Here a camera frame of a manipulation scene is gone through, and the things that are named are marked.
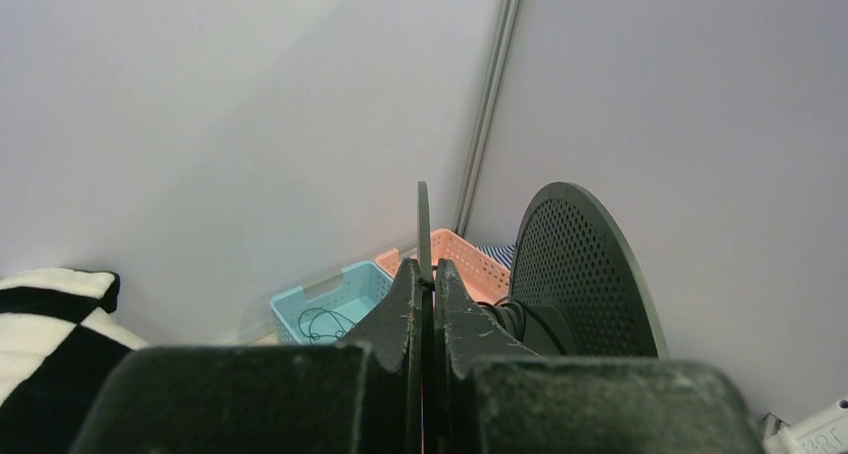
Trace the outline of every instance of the blue plastic basket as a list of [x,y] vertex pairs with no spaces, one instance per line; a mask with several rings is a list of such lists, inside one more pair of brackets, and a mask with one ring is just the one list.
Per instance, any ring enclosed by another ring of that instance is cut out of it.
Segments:
[[[353,325],[341,316],[332,316],[326,311],[308,311],[306,314],[304,312],[312,308],[326,309],[357,323],[386,297],[392,285],[392,278],[377,267],[377,264],[370,261],[345,267],[342,269],[341,276],[340,287],[311,299],[306,298],[303,286],[290,289],[271,299],[271,310],[274,311],[280,342],[285,344],[335,342],[336,332],[342,328],[349,331]],[[304,335],[310,332],[326,337],[313,340]]]

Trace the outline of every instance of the checkered blanket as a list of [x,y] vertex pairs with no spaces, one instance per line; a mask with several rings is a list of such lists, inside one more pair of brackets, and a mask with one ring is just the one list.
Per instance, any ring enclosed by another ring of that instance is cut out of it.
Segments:
[[67,452],[106,376],[144,341],[116,325],[108,272],[0,281],[0,453]]

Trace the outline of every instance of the white wall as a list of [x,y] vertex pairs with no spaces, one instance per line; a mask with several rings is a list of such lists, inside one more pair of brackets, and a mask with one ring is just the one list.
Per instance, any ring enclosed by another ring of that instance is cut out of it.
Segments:
[[592,191],[674,357],[797,421],[848,392],[848,2],[522,0],[469,226]]
[[0,275],[114,269],[153,342],[450,222],[500,0],[0,0]]

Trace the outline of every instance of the white plastic object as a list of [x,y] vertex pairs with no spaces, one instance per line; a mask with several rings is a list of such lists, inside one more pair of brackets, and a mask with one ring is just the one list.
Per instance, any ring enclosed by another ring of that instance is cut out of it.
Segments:
[[784,427],[764,445],[769,454],[848,453],[848,396],[798,424]]

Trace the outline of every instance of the metal pole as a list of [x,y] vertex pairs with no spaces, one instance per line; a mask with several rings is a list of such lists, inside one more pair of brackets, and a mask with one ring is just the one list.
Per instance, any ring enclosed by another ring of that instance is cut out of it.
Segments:
[[498,98],[498,90],[500,89],[501,78],[503,77],[504,67],[506,66],[509,42],[512,38],[513,27],[515,26],[518,1],[503,0],[501,2],[498,30],[495,34],[492,53],[489,57],[486,82],[483,85],[480,107],[477,110],[477,120],[474,123],[474,132],[471,136],[471,146],[468,149],[468,159],[465,162],[462,185],[459,188],[459,201],[456,206],[454,232],[460,236],[465,235],[465,229],[468,226],[468,217],[471,214],[471,205],[474,201],[474,192],[477,189],[480,166],[483,162],[483,152],[486,150],[486,141],[489,139],[495,102]]

